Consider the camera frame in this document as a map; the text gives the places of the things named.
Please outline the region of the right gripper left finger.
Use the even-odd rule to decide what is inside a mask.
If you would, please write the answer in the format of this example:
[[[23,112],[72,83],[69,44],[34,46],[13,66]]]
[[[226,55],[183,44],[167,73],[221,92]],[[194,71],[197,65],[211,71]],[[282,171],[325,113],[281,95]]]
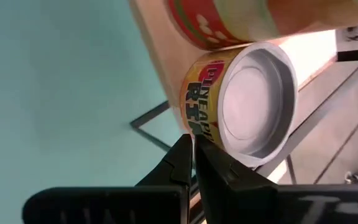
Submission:
[[[163,159],[137,186],[191,186],[193,142],[190,134],[183,134]]]

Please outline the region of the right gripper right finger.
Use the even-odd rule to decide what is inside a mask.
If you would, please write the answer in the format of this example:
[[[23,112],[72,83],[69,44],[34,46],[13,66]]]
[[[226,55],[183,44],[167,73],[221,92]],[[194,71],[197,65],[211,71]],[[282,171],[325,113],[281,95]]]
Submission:
[[[195,137],[195,164],[208,223],[273,223],[277,220],[277,185],[203,135]]]

